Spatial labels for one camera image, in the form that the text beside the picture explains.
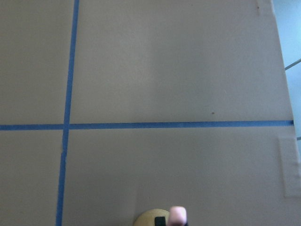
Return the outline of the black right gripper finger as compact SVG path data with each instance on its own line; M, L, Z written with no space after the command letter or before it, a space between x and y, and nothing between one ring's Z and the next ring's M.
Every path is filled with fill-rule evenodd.
M154 226L166 226L166 218L164 216L155 217Z

